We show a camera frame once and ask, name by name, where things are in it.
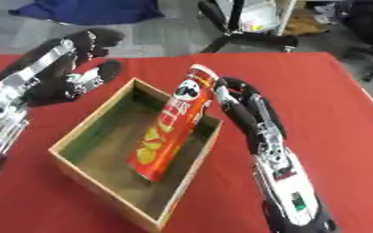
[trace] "mustache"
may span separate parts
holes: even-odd
[[[196,97],[198,92],[194,88],[189,88],[188,86],[182,86],[176,90],[176,95],[184,96],[188,94],[191,97]]]

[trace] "pringles can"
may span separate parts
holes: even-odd
[[[212,103],[218,76],[192,65],[154,124],[140,139],[127,163],[145,179],[157,182]]]

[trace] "can lid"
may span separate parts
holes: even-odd
[[[202,66],[200,64],[193,64],[190,69],[198,69],[198,70],[201,70],[207,74],[209,74],[215,81],[217,81],[219,79],[219,76],[214,72],[212,71],[211,69],[209,69],[208,67],[206,66]]]

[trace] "pringles mascot face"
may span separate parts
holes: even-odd
[[[181,85],[179,85],[174,96],[175,98],[184,101],[194,100],[199,96],[199,84],[194,80],[185,80]]]

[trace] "blue cloth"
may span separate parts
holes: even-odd
[[[35,0],[9,13],[75,25],[129,24],[163,16],[157,0]]]

